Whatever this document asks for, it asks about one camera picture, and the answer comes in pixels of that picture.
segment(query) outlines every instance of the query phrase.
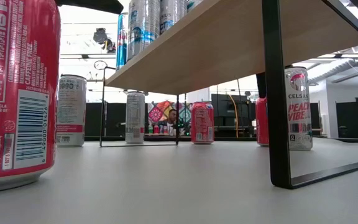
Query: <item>celsius can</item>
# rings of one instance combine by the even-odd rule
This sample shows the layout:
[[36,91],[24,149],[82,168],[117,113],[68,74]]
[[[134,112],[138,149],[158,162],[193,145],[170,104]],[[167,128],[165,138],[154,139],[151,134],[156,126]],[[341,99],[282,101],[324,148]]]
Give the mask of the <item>celsius can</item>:
[[59,45],[55,1],[0,1],[0,190],[53,166]]
[[187,14],[187,1],[161,0],[160,4],[160,34],[163,34]]
[[59,80],[57,108],[57,145],[75,147],[84,144],[86,79],[62,75]]
[[160,0],[132,0],[129,3],[129,61],[160,35]]
[[187,1],[187,12],[190,12],[194,9],[199,3],[201,3],[203,0],[188,0]]
[[285,69],[290,150],[313,147],[308,73],[303,67]]
[[127,96],[125,141],[128,144],[144,142],[145,96],[137,91]]
[[117,35],[117,63],[116,70],[119,70],[127,63],[127,26],[128,13],[122,13],[118,16],[118,35]]
[[267,121],[267,97],[258,98],[255,107],[256,137],[260,146],[269,146],[269,123]]
[[214,108],[211,102],[197,102],[191,109],[191,141],[194,144],[214,142]]

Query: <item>shelf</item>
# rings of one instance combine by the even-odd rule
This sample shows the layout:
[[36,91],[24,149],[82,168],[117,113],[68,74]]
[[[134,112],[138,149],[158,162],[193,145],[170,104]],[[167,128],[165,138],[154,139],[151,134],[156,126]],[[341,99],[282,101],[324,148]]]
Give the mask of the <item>shelf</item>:
[[[285,65],[358,45],[358,20],[338,0],[281,0]],[[263,72],[261,0],[208,0],[106,81],[179,95]]]

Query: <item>ceiling duct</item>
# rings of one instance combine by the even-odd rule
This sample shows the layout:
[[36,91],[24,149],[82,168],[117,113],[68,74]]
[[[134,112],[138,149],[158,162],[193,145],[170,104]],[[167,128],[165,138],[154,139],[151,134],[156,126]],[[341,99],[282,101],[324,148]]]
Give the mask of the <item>ceiling duct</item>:
[[354,67],[358,67],[358,62],[351,58],[344,58],[335,62],[331,62],[328,66],[330,68],[329,70],[325,70],[320,74],[313,75],[312,78],[309,78],[309,81],[313,83],[320,82],[321,80],[324,80],[338,73],[344,72]]

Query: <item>blue can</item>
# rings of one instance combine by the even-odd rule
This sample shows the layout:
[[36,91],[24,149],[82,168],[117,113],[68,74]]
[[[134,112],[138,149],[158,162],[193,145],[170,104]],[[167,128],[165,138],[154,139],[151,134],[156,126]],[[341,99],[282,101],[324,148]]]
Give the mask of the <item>blue can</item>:
[[117,54],[116,70],[119,70],[127,63],[127,36],[128,36],[128,13],[122,13],[118,16],[117,32]]

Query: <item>colorful artwork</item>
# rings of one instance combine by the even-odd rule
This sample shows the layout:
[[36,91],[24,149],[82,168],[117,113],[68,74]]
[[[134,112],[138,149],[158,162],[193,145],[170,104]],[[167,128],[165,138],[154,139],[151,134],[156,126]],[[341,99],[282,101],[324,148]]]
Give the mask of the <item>colorful artwork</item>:
[[[191,121],[191,106],[191,103],[187,103],[186,106],[184,103],[179,104],[179,118],[182,119],[184,123]],[[165,121],[168,118],[169,111],[177,108],[176,103],[170,101],[148,103],[147,107],[149,112],[149,124]]]

